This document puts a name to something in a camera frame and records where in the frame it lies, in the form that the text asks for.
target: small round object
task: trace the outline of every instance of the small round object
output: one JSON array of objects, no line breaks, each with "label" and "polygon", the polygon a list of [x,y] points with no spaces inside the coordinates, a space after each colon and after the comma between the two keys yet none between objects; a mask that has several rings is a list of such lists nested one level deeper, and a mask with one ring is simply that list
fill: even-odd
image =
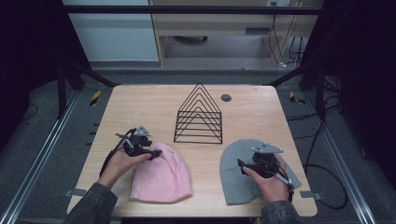
[{"label": "small round object", "polygon": [[224,102],[230,102],[231,99],[232,99],[232,97],[229,94],[222,94],[221,95],[221,100],[224,101]]}]

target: metal triangle rack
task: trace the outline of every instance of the metal triangle rack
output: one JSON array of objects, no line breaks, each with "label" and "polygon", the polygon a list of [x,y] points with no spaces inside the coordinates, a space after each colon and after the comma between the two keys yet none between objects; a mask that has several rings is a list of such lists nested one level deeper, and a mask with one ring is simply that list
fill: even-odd
[{"label": "metal triangle rack", "polygon": [[174,142],[222,144],[221,111],[202,83],[177,111]]}]

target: pink beanie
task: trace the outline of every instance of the pink beanie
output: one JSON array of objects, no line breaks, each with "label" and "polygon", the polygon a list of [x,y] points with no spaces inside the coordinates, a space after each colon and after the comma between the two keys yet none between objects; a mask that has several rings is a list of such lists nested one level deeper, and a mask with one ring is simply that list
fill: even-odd
[{"label": "pink beanie", "polygon": [[175,203],[192,195],[186,165],[169,146],[157,143],[160,157],[137,165],[130,199],[143,202]]}]

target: wall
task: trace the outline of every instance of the wall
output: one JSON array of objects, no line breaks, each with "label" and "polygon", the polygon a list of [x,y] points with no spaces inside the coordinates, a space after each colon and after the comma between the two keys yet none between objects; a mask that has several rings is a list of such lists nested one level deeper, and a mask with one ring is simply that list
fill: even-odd
[{"label": "wall", "polygon": [[[147,0],[63,0],[67,5],[147,6]],[[150,15],[69,14],[90,63],[158,62]]]}]

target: sleeve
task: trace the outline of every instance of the sleeve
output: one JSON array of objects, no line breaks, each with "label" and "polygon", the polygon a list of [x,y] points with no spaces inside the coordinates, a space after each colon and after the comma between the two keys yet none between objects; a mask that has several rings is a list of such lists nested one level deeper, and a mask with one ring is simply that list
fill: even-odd
[{"label": "sleeve", "polygon": [[294,206],[289,201],[269,203],[262,209],[262,223],[303,223]]},{"label": "sleeve", "polygon": [[64,223],[110,223],[117,196],[105,186],[94,183],[85,196],[70,211]]}]

